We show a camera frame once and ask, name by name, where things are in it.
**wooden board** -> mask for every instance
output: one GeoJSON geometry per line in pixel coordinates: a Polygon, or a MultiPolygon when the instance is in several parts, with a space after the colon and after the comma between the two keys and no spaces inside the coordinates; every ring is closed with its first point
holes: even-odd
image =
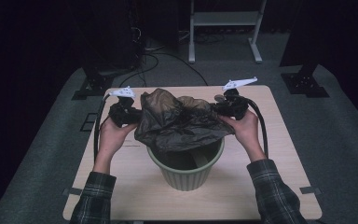
{"type": "MultiPolygon", "coordinates": [[[[133,88],[134,107],[141,108],[140,95],[155,88],[133,88]]],[[[166,87],[174,96],[192,96],[214,102],[221,87],[166,87]]],[[[244,86],[240,95],[257,103],[265,119],[268,133],[269,157],[275,161],[283,181],[301,201],[301,213],[306,219],[322,216],[313,193],[302,194],[309,180],[297,156],[295,147],[284,125],[281,113],[267,86],[244,86]]],[[[106,118],[109,106],[117,97],[109,97],[103,112],[106,118]]],[[[117,177],[113,192],[111,218],[113,220],[243,220],[260,219],[255,200],[255,188],[246,169],[250,163],[245,150],[234,135],[225,138],[224,152],[213,166],[205,184],[192,191],[170,187],[159,168],[149,158],[146,147],[134,140],[130,133],[112,161],[111,174],[117,177]]],[[[73,188],[83,189],[93,164],[93,132],[90,135],[73,188]]],[[[79,196],[70,195],[63,217],[70,219],[79,196]]]]}

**plastic bag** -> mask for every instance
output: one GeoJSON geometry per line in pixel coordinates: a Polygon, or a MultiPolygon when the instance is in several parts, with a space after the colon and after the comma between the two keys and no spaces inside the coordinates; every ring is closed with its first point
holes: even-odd
{"type": "Polygon", "coordinates": [[[211,144],[228,134],[231,126],[212,111],[205,100],[175,98],[156,89],[141,95],[142,117],[135,139],[159,152],[184,151],[211,144]]]}

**plaid sleeve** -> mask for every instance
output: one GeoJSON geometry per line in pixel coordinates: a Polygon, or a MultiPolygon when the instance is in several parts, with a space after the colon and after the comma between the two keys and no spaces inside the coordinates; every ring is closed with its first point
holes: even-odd
{"type": "Polygon", "coordinates": [[[307,223],[299,211],[298,197],[283,183],[274,161],[254,161],[247,168],[263,223],[307,223]]]}
{"type": "Polygon", "coordinates": [[[110,200],[116,178],[91,172],[70,223],[110,223],[110,200]]]}

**hand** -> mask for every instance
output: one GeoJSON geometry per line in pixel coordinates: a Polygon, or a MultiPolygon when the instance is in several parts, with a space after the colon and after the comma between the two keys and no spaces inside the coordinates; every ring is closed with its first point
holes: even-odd
{"type": "Polygon", "coordinates": [[[115,153],[123,146],[130,131],[138,124],[119,128],[110,117],[101,125],[100,147],[92,171],[110,174],[110,162],[115,153]]]}
{"type": "Polygon", "coordinates": [[[263,160],[266,158],[258,141],[258,117],[247,110],[241,120],[219,116],[219,118],[229,124],[235,130],[235,137],[248,153],[251,161],[263,160]]]}

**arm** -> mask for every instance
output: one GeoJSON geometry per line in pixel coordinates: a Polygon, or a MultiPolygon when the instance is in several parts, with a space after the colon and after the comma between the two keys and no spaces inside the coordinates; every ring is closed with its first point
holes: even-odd
{"type": "Polygon", "coordinates": [[[247,166],[255,186],[258,212],[263,223],[307,223],[299,212],[296,194],[283,183],[274,161],[267,159],[258,141],[258,117],[246,111],[241,120],[220,117],[235,130],[251,163],[247,166]]]}
{"type": "Polygon", "coordinates": [[[116,183],[110,175],[110,163],[136,125],[118,128],[110,118],[103,122],[97,158],[70,223],[110,223],[110,200],[116,183]]]}

